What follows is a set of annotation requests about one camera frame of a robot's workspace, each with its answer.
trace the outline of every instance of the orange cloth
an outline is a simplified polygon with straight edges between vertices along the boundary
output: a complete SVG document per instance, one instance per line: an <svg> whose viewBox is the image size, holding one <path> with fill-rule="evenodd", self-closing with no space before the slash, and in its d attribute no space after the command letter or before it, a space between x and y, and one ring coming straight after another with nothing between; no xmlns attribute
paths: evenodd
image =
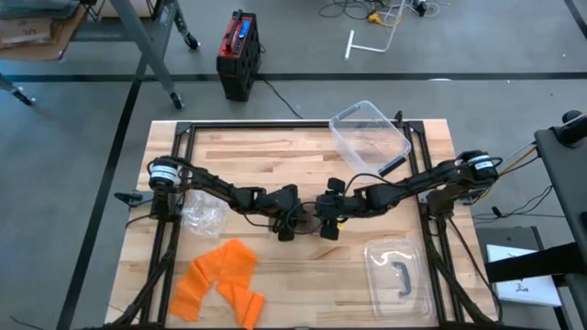
<svg viewBox="0 0 587 330"><path fill-rule="evenodd" d="M263 308L263 296L248 290L256 264L257 257L236 239L195 258L177 283L170 313L197 321L202 299L218 280L216 291L235 310L237 322L246 329L254 328Z"/></svg>

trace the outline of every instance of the gray floor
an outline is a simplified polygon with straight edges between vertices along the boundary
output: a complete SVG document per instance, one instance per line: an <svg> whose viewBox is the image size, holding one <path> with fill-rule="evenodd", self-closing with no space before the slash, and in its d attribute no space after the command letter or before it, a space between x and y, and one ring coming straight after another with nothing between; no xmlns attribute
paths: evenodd
<svg viewBox="0 0 587 330"><path fill-rule="evenodd" d="M347 18L320 18L327 1L182 1L188 25L203 43L190 52L172 34L166 58L174 73L211 73L227 16L236 8L259 15L268 49L263 72L584 72L587 41L562 0L454 0L434 18L406 16L385 55L342 52L349 29L365 43L383 30ZM577 7L585 15L587 5ZM290 39L283 38L288 33ZM7 74L130 74L136 47L73 43L61 63L2 62ZM447 118L457 151L484 149L506 156L532 139L536 129L556 125L570 109L585 109L586 81L477 82L274 82L306 118L330 118L359 100L386 115ZM0 328L24 329L9 315L51 329L57 322L95 194L130 83L24 83L38 97L27 108L0 93ZM294 118L262 82L245 104L225 100L219 82L178 83L187 106L177 112L156 82L142 84L111 192L129 191L137 179L151 120ZM536 162L499 181L473 208L512 210L548 185ZM554 196L537 212L561 210ZM74 328L103 321L127 220L126 207L109 198ZM538 226L545 246L572 240L558 219L518 217L491 226ZM565 301L570 302L564 293ZM571 318L577 320L572 308ZM554 314L506 304L505 322L556 329Z"/></svg>

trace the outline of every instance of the wooden table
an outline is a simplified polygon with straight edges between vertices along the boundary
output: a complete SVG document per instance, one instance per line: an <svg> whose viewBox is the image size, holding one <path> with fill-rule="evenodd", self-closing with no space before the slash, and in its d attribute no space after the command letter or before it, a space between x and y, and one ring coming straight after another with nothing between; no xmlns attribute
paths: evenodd
<svg viewBox="0 0 587 330"><path fill-rule="evenodd" d="M446 120L425 120L424 123L433 165L453 159L455 152ZM175 124L174 121L152 123L137 189L149 190L146 165L155 157L171 152ZM414 145L413 148L419 155L419 146ZM423 169L424 165L419 161L420 169ZM313 201L316 195L324 193L329 177L347 181L353 175L336 152L330 132L324 128L198 129L192 163L237 186L258 185L270 192L287 183L295 183L303 201ZM405 163L386 179L394 182L410 175L409 165ZM357 179L356 186L372 183L370 180ZM131 213L130 218L149 211L149 207L140 207ZM259 216L252 216L251 220L267 221ZM469 208L456 206L453 220L471 247L477 263L482 266ZM107 322L121 315L120 310L127 307L145 282L155 227L155 221L145 219L128 228ZM495 318L491 294L476 274L454 231L449 229L448 236L459 282L482 311ZM257 327L435 326L436 317L425 318L420 313L392 321L378 321L374 317L363 252L365 244L373 239L394 237L413 237L421 242L415 198L401 201L385 215L349 220L338 241L328 241L319 236L296 236L293 242L282 243L266 228L251 226L242 215L228 212L227 225L219 239L197 236L187 228L181 231L173 280L182 277L193 258L231 238L238 238L259 258L250 288L264 294L266 303ZM444 280L441 280L441 285L447 316L453 319ZM156 290L153 311L157 311L160 294ZM153 315L156 316L156 312L151 313L151 318ZM169 315L166 326L238 327L233 311L215 290L205 297L200 321L186 323Z"/></svg>

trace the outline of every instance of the black metal frame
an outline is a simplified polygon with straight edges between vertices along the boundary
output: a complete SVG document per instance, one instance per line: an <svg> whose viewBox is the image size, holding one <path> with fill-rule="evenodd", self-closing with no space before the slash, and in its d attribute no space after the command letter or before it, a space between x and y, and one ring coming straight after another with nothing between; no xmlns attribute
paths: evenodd
<svg viewBox="0 0 587 330"><path fill-rule="evenodd" d="M418 142L421 147L422 157L426 169L432 168L432 159L428 149L426 140L426 131L424 122L422 121L403 121L401 117L399 120L395 120L393 123L396 127L403 130L406 138L412 145L414 145L413 134L417 135ZM235 121L235 122L222 122L222 121L195 121L195 122L178 122L175 127L175 136L172 145L173 156L178 156L180 151L181 143L184 138L186 141L186 150L184 158L188 161L192 160L194 151L195 137L197 129L251 129L251 128L328 128L327 120L293 120L293 121ZM419 172L417 164L417 155L415 154L415 148L412 148L409 153L410 168L413 174ZM417 199L418 213L420 215L420 221L422 226L422 233L424 240L431 240L432 234L429 230L429 218L426 215L425 210L421 207L419 199ZM177 212L178 208L174 207L173 211ZM168 218L158 219L157 229L153 241L153 249L151 251L151 260L149 267L149 277L145 286L141 289L138 294L138 298L135 299L134 303L130 306L132 313L123 314L124 319L119 318L112 324L105 324L103 328L107 329L165 329L165 322L167 318L167 310L169 306L169 299L172 290L172 274L173 267L175 264L175 252L179 243L180 233L180 216L177 214L171 214ZM161 258L161 248L163 237L166 229L166 224L172 223L172 233L167 251ZM446 231L438 230L438 239L440 243L440 253L444 259L444 262L450 272L454 273L454 267L452 263L452 256L449 250L449 241L446 235ZM473 324L464 322L464 314L460 306L460 301L454 292L451 292L451 303L454 311L454 318L456 321L449 321L447 318L447 312L444 305L442 290L440 288L440 281L438 271L434 262L431 258L431 251L429 245L426 245L426 260L428 271L430 274L431 288L434 296L434 302L436 306L437 318L439 326L430 327L410 327L406 329L503 329L503 330L515 330L515 329L528 329L523 327L506 326L501 324ZM164 276L163 285L161 290L161 301L159 304L159 311L156 322L150 322L150 312L152 305L152 290L154 284L158 279ZM130 324L140 309L140 317L138 324Z"/></svg>

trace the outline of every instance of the white stand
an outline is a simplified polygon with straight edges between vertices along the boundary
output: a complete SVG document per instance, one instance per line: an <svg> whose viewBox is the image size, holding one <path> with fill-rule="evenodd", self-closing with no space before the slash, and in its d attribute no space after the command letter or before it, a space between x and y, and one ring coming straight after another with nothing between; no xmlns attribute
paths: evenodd
<svg viewBox="0 0 587 330"><path fill-rule="evenodd" d="M389 35L389 40L387 40L387 46L385 46L384 49L375 49L375 48L371 48L371 47L365 47L365 46L353 44L352 40L355 37L355 30L351 30L349 33L349 42L347 42L347 49L345 50L345 61L349 60L350 49L368 50L368 51L375 51L375 52L380 52L380 53L386 52L392 44L393 34L395 34L395 29L397 28L397 24L399 23L400 17L402 16L402 10L404 10L404 3L405 3L405 0L402 0L402 3L400 4L400 8L397 12L397 16L395 16L395 20L393 22L393 27L392 27L392 31ZM393 9L393 6L390 6L389 10L387 11L387 14L385 14L385 17L383 18L383 22L387 21L387 17L389 17L389 16L393 17L392 9Z"/></svg>

